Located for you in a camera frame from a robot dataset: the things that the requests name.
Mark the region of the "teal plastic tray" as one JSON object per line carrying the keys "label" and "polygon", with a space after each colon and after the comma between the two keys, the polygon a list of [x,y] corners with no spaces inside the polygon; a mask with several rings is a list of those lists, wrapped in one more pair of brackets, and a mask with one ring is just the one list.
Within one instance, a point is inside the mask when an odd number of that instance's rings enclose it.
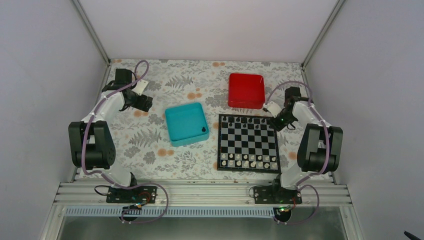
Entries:
{"label": "teal plastic tray", "polygon": [[169,141],[173,147],[190,145],[209,138],[210,130],[201,103],[173,106],[164,113]]}

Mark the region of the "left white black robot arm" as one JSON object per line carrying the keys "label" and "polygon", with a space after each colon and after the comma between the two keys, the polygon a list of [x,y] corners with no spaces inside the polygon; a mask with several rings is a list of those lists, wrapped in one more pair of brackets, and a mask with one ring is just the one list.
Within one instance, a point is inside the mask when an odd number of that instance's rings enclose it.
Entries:
{"label": "left white black robot arm", "polygon": [[143,92],[149,82],[129,69],[118,68],[115,79],[105,85],[99,101],[81,121],[68,126],[71,159],[86,176],[99,175],[120,188],[119,196],[131,203],[139,197],[133,173],[116,162],[116,147],[108,123],[128,108],[148,112],[153,99]]}

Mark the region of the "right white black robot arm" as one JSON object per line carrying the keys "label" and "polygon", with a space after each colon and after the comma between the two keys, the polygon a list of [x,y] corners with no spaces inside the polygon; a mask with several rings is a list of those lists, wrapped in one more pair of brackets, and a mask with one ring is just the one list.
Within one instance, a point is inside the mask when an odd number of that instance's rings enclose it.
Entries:
{"label": "right white black robot arm", "polygon": [[290,190],[311,176],[337,170],[340,162],[343,130],[331,125],[317,111],[310,98],[303,97],[299,87],[291,86],[284,91],[284,104],[280,108],[271,101],[264,109],[272,114],[270,125],[281,131],[298,122],[303,135],[297,151],[297,163],[280,175],[280,184],[271,189],[271,198],[278,204],[290,197]]}

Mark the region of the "black white chess board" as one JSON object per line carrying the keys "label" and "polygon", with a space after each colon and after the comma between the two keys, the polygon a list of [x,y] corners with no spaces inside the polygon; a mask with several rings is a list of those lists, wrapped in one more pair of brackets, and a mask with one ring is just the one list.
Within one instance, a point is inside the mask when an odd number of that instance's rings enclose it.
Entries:
{"label": "black white chess board", "polygon": [[[223,121],[224,116],[227,116],[227,121]],[[234,122],[229,122],[229,117],[234,117]],[[241,118],[240,122],[236,121],[237,117]],[[254,118],[253,123],[248,122],[250,117]],[[265,124],[261,123],[262,119],[266,119]],[[268,116],[220,114],[218,121],[217,169],[219,171],[279,174],[281,172],[281,163],[278,137],[277,131],[270,126],[270,119],[271,117]],[[276,156],[279,166],[278,170],[219,167],[218,159],[221,154]]]}

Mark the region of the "white chess pieces row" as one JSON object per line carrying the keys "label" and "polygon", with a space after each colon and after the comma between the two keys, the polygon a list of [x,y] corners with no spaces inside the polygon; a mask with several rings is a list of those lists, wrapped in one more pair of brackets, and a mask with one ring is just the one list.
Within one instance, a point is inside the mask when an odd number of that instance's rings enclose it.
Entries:
{"label": "white chess pieces row", "polygon": [[273,171],[279,169],[277,157],[269,155],[222,153],[217,162],[221,168]]}

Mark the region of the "floral patterned table mat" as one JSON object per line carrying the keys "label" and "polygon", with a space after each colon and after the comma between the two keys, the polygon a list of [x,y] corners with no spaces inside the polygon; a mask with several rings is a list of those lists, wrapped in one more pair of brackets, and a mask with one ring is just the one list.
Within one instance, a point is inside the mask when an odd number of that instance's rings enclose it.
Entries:
{"label": "floral patterned table mat", "polygon": [[[108,124],[116,148],[116,161],[138,179],[236,182],[275,177],[269,173],[217,169],[219,114],[266,115],[261,109],[228,106],[231,73],[263,76],[265,94],[281,105],[284,91],[275,90],[275,87],[281,83],[299,86],[303,81],[299,63],[151,59],[146,66],[137,59],[114,59],[108,81],[115,79],[116,69],[136,71],[138,76],[145,74],[148,86],[144,93],[153,98],[148,112],[129,108]],[[209,138],[174,147],[168,134],[165,110],[188,103],[202,105]]]}

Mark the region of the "red plastic tray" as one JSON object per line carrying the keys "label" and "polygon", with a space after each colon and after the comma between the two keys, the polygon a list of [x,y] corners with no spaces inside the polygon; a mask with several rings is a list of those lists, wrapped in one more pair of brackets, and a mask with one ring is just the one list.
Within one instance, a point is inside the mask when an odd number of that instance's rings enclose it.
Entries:
{"label": "red plastic tray", "polygon": [[228,101],[231,108],[261,109],[265,103],[265,80],[259,74],[231,73]]}

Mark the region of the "aluminium corner frame post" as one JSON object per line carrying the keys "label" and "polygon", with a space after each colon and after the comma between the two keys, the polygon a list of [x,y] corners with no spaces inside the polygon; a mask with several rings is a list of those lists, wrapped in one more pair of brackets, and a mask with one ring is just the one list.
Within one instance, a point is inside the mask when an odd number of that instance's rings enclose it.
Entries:
{"label": "aluminium corner frame post", "polygon": [[92,25],[91,21],[89,20],[89,16],[86,13],[82,3],[80,0],[71,0],[73,6],[75,7],[76,12],[78,13],[79,17],[81,18],[84,27],[88,31],[88,34],[93,41],[94,45],[96,46],[96,49],[98,50],[101,58],[105,62],[107,66],[110,65],[111,59],[109,58],[103,44],[101,43],[101,40],[99,36],[97,35],[94,26]]}

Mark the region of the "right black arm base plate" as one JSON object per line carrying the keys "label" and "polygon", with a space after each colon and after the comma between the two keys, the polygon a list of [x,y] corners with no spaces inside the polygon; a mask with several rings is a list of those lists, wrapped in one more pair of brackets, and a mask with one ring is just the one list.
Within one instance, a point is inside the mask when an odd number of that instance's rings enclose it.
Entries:
{"label": "right black arm base plate", "polygon": [[268,186],[253,187],[254,203],[258,205],[266,204],[302,204],[302,195],[297,190],[289,190],[285,188],[274,188]]}

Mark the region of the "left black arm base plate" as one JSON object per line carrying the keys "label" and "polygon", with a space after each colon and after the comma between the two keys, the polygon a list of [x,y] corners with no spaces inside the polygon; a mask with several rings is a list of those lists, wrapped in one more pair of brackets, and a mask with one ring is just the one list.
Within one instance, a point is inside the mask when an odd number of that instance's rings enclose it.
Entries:
{"label": "left black arm base plate", "polygon": [[107,203],[119,204],[154,204],[158,188],[147,185],[134,189],[110,187],[106,196]]}

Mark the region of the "aluminium rail frame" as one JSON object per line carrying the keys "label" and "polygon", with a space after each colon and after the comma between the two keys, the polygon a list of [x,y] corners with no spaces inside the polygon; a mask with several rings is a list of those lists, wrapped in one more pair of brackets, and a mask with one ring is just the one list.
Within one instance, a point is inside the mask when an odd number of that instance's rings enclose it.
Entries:
{"label": "aluminium rail frame", "polygon": [[[126,204],[121,200],[108,203],[105,195],[98,195],[95,179],[61,183],[41,238],[59,238],[62,222],[67,216],[117,217]],[[342,232],[349,240],[361,240],[363,234],[346,185],[329,180],[311,180],[312,188],[305,188],[294,199],[273,203],[264,190],[264,180],[164,180],[152,194],[150,203],[141,210],[130,212],[131,217],[234,217],[271,219],[278,210],[293,207],[334,207],[341,216]]]}

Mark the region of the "right aluminium corner post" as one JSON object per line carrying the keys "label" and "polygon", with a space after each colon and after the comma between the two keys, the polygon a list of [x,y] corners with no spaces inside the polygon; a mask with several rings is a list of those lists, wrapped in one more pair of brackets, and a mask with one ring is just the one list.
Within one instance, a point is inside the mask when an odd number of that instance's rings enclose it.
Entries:
{"label": "right aluminium corner post", "polygon": [[332,26],[333,22],[336,20],[337,16],[339,15],[339,12],[342,10],[343,6],[345,5],[346,0],[337,0],[334,7],[332,8],[329,16],[327,17],[324,25],[322,26],[320,32],[318,33],[316,39],[314,40],[311,48],[309,49],[306,57],[304,58],[301,66],[302,69],[305,70],[313,58],[315,52],[317,51],[318,47],[320,46],[321,42],[323,41],[324,37],[326,36],[328,30]]}

